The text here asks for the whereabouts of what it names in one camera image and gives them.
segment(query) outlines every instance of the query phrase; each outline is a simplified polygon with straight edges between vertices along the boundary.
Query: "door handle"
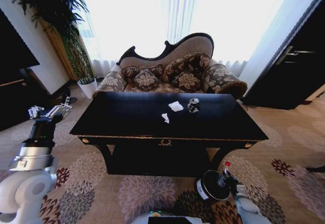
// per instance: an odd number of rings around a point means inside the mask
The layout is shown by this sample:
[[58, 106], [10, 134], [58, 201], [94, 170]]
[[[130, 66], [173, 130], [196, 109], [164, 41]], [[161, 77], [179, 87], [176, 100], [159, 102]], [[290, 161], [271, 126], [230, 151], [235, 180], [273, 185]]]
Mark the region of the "door handle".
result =
[[275, 65], [280, 65], [282, 62], [283, 62], [283, 60], [284, 60], [284, 58], [286, 57], [286, 55], [291, 51], [293, 49], [293, 46], [288, 46], [286, 49], [285, 49], [285, 51], [284, 51], [284, 53], [280, 56], [280, 58], [276, 61], [276, 63], [275, 63]]
[[312, 53], [315, 53], [315, 51], [310, 51], [310, 50], [295, 50], [294, 52], [291, 52], [292, 49], [293, 49], [293, 46], [288, 46], [285, 49], [284, 53], [277, 60], [275, 65], [280, 65], [287, 55], [296, 56], [296, 55], [299, 55], [299, 54], [312, 54]]

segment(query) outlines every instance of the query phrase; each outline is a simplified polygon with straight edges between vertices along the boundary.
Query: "floral rug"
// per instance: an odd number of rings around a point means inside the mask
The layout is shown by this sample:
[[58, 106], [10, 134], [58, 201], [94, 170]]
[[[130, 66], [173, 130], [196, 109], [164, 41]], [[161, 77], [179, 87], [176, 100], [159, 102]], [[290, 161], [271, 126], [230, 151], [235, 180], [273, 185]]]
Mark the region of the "floral rug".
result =
[[[100, 152], [69, 135], [91, 101], [76, 85], [72, 96], [78, 100], [55, 131], [59, 168], [55, 190], [43, 199], [44, 223], [130, 223], [150, 210], [209, 223], [241, 223], [232, 198], [214, 205], [202, 202], [194, 178], [108, 175]], [[325, 174], [306, 170], [325, 165], [325, 97], [290, 111], [243, 107], [270, 139], [227, 155], [230, 171], [272, 223], [325, 223]], [[0, 169], [16, 155], [31, 126], [27, 121], [0, 132]], [[216, 151], [208, 149], [210, 157]], [[5, 176], [1, 170], [0, 181]]]

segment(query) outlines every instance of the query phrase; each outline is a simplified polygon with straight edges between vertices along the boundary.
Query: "sheer curtain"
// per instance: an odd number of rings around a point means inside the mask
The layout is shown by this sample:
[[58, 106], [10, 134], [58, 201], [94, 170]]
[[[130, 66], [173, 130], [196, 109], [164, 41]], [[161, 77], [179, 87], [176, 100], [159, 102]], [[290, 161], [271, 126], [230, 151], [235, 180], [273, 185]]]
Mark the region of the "sheer curtain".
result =
[[156, 57], [186, 35], [212, 36], [213, 58], [237, 76], [283, 0], [85, 0], [80, 34], [96, 77], [105, 76], [131, 46]]
[[164, 42], [189, 34], [196, 0], [85, 0], [89, 13], [78, 24], [96, 77], [105, 76], [131, 46], [156, 57]]
[[283, 0], [198, 0], [190, 32], [214, 41], [213, 58], [237, 76], [249, 61]]

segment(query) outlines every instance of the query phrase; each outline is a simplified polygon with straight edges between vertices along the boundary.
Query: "upholstered armrest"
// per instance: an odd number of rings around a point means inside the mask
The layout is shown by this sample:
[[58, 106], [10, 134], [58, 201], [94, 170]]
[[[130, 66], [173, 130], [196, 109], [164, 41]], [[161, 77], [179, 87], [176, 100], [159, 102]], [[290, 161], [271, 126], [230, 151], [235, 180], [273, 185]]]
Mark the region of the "upholstered armrest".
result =
[[239, 80], [228, 69], [218, 63], [211, 64], [202, 75], [203, 91], [229, 93], [235, 99], [241, 98], [247, 90], [247, 83]]
[[116, 69], [112, 69], [115, 71], [110, 71], [106, 77], [102, 80], [96, 91], [92, 94], [92, 97], [95, 96], [99, 92], [115, 92], [115, 91], [123, 91], [126, 85], [125, 78], [118, 72]]

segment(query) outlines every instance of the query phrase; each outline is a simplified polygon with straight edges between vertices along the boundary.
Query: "napkin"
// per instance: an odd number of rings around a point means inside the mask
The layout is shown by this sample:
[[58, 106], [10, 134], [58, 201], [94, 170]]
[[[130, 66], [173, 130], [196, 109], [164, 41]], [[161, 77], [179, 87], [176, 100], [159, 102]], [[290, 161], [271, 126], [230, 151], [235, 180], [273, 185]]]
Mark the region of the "napkin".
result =
[[183, 110], [184, 108], [182, 107], [182, 105], [178, 102], [178, 101], [175, 101], [173, 103], [170, 103], [169, 104], [169, 107], [172, 108], [173, 111], [181, 111]]
[[169, 119], [167, 117], [167, 113], [164, 113], [161, 116], [165, 119], [165, 122], [169, 123]]

